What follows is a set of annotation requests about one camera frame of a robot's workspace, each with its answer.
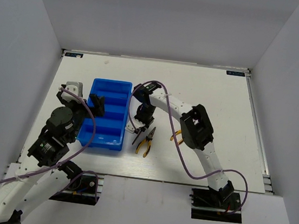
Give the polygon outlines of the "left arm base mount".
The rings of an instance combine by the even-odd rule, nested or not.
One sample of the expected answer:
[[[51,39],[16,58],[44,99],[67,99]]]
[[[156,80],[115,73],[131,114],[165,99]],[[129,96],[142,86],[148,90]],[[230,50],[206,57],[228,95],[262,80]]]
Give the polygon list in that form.
[[[96,178],[93,174],[84,174],[63,192],[58,192],[49,199],[51,201],[94,206],[101,196],[103,183],[104,177],[101,175]]]

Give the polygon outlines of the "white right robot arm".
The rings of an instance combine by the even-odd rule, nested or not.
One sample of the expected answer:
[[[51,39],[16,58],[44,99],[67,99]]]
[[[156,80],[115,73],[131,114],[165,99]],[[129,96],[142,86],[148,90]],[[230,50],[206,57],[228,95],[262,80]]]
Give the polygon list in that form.
[[[166,112],[170,119],[180,122],[181,141],[192,149],[204,169],[205,178],[211,194],[211,202],[216,207],[223,207],[231,200],[234,192],[232,182],[226,176],[214,147],[213,126],[205,107],[182,102],[166,92],[162,83],[148,82],[134,87],[132,96],[138,100],[136,115],[129,118],[125,129],[140,135],[153,123],[154,110],[159,108]]]

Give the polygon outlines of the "yellow needle-nose pliers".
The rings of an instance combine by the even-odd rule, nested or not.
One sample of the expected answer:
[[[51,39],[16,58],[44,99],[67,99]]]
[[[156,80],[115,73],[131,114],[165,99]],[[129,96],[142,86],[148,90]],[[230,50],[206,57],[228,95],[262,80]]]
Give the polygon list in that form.
[[[184,142],[181,134],[182,134],[181,130],[176,131],[175,134],[170,137],[170,141],[174,141],[176,139],[178,144],[181,145]]]

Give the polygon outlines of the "short rusty hex key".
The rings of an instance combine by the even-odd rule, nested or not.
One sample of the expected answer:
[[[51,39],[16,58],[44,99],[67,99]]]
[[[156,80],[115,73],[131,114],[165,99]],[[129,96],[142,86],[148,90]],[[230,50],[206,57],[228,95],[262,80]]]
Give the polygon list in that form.
[[[136,136],[135,136],[135,138],[134,138],[134,140],[132,141],[132,145],[134,145],[135,144],[135,142],[137,141],[137,139],[139,138],[139,136],[137,136],[137,134],[136,134]]]

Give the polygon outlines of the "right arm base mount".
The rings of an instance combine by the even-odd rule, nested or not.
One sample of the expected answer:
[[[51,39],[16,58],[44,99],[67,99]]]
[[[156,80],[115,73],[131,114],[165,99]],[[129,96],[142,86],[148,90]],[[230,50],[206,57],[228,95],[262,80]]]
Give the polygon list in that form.
[[[207,189],[192,188],[191,218],[196,220],[242,223],[241,210],[236,211],[241,205],[239,193],[233,193],[224,203],[220,203]]]

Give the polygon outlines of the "yellow combination pliers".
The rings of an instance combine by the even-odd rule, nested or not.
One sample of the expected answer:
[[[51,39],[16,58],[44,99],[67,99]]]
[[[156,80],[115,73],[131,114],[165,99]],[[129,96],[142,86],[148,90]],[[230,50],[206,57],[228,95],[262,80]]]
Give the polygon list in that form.
[[[136,149],[135,149],[135,153],[138,154],[140,149],[142,148],[143,145],[146,145],[146,150],[144,152],[144,154],[142,155],[143,158],[146,158],[147,155],[150,152],[151,149],[151,145],[152,145],[152,140],[154,137],[154,133],[155,133],[156,127],[154,127],[149,134],[147,134],[147,136],[145,136],[145,138],[137,145]]]

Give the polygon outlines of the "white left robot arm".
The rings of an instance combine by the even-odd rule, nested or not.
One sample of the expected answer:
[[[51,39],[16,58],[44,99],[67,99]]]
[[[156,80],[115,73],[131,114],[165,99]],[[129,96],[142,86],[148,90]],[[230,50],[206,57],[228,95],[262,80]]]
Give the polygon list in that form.
[[[57,98],[62,106],[53,110],[15,175],[0,181],[0,224],[21,224],[49,198],[78,188],[83,175],[99,180],[95,172],[82,170],[65,155],[83,121],[104,116],[104,97],[91,94],[89,106],[80,92],[62,86]]]

